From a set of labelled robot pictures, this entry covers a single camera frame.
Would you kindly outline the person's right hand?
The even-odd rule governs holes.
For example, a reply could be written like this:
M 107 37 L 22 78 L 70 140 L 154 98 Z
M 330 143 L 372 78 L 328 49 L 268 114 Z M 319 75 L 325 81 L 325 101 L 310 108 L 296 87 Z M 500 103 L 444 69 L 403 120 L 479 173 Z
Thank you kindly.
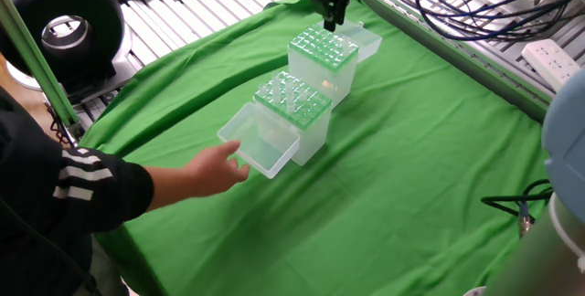
M 239 147 L 240 142 L 232 140 L 206 148 L 182 167 L 187 196 L 212 196 L 244 182 L 249 177 L 250 168 L 246 164 L 239 165 L 232 157 Z

